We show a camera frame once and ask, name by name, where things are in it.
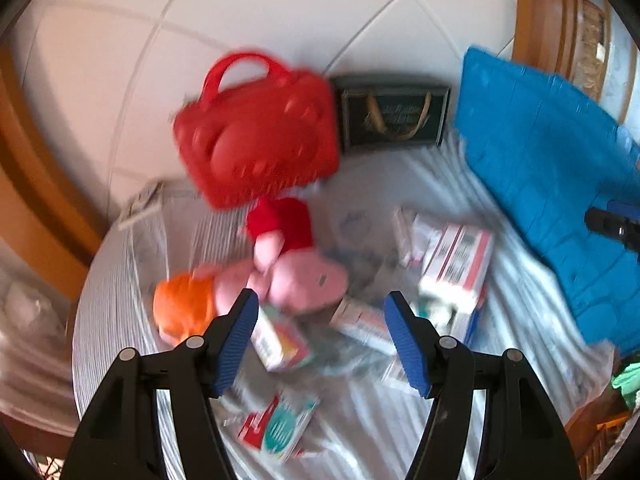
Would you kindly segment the orange yellow duck plush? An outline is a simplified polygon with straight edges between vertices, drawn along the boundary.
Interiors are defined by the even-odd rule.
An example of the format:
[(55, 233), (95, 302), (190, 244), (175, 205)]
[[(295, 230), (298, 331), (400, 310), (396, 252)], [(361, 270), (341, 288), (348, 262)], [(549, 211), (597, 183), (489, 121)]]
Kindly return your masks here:
[(159, 282), (152, 313), (160, 339), (175, 347), (193, 335), (203, 335), (217, 315), (214, 279), (192, 273)]

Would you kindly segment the red green toothpaste box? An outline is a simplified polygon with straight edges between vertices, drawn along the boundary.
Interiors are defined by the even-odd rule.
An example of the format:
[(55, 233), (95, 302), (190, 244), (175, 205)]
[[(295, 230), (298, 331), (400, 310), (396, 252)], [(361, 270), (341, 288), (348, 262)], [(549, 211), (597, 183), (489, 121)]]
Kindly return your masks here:
[(236, 440), (252, 451), (286, 462), (297, 452), (318, 405), (314, 396), (281, 390), (265, 408), (243, 419), (235, 431)]

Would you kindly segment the red white medicine box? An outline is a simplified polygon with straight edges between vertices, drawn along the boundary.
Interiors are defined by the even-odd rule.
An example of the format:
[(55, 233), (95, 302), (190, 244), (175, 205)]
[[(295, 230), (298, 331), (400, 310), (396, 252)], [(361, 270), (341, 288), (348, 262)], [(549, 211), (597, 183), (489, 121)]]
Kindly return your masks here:
[(494, 234), (476, 226), (448, 224), (423, 261), (416, 314), (441, 335), (469, 344), (486, 298), (485, 280)]

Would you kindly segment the colourful small tissue pack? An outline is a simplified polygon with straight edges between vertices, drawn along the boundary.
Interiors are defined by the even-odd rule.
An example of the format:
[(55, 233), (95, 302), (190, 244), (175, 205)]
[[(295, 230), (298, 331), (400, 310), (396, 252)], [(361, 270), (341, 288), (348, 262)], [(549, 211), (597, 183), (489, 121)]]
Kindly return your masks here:
[(259, 307), (250, 340), (268, 372), (295, 370), (314, 357), (308, 341), (292, 318), (268, 304)]

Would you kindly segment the red white ointment box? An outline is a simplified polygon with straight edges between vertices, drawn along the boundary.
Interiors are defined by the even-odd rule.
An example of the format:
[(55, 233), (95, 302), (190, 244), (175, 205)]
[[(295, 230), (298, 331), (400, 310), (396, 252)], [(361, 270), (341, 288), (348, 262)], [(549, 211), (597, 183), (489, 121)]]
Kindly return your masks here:
[(360, 344), (386, 356), (397, 353), (382, 310), (345, 296), (331, 318), (330, 326)]

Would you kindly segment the pink pig plush toy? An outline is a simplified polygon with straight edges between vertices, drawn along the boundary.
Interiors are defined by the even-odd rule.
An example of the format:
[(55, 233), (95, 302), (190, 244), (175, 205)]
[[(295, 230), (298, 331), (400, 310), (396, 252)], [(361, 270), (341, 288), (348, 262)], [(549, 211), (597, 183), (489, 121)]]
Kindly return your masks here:
[(307, 204), (296, 197), (262, 198), (246, 216), (245, 233), (253, 243), (250, 257), (238, 262), (206, 264), (193, 271), (213, 284), (218, 314), (229, 312), (244, 288), (262, 304), (295, 315), (338, 304), (346, 294), (344, 266), (314, 244)]

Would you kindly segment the blue plastic storage crate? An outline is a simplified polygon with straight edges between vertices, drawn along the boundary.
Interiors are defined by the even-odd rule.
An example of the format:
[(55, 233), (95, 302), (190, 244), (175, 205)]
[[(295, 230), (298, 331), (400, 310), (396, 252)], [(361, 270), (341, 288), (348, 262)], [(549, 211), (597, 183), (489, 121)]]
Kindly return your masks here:
[(639, 150), (566, 79), (471, 48), (454, 120), (469, 167), (556, 274), (585, 341), (639, 349), (639, 256), (590, 231), (589, 208), (639, 203)]

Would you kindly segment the grey striped table cloth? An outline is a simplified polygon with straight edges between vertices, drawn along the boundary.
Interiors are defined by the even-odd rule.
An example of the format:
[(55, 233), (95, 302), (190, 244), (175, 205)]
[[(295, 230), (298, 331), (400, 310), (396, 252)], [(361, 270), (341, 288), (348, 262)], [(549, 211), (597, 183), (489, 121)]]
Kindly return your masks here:
[(258, 322), (212, 404), (242, 479), (405, 477), (432, 404), (409, 385), (386, 327), (393, 292), (446, 346), (514, 350), (562, 420), (612, 373), (612, 344), (586, 344), (555, 275), (450, 134), (438, 148), (351, 157), (322, 183), (225, 210), (189, 181), (149, 184), (122, 208), (80, 296), (78, 410), (120, 350), (175, 347), (247, 286)]

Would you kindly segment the dark green gift bag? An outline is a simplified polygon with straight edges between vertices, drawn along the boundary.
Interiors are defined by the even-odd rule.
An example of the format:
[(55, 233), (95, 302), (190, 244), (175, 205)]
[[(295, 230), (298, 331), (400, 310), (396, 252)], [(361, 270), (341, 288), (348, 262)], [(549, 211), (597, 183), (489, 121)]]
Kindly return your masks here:
[(349, 74), (330, 79), (344, 155), (442, 143), (451, 89), (420, 75)]

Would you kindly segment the red plastic handbag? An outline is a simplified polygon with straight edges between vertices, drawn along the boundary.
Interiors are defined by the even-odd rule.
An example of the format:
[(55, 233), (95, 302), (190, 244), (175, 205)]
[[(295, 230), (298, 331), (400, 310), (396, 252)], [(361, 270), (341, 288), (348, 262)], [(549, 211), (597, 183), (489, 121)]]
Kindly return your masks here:
[(174, 120), (186, 172), (209, 205), (230, 209), (335, 174), (340, 140), (329, 81), (259, 51), (209, 70)]

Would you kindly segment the wooden door frame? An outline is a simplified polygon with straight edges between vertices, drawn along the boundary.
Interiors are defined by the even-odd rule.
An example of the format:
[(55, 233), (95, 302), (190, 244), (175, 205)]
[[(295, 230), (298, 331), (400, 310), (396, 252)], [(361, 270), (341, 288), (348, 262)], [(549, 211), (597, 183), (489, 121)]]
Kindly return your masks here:
[(574, 78), (582, 36), (582, 0), (516, 0), (512, 61)]

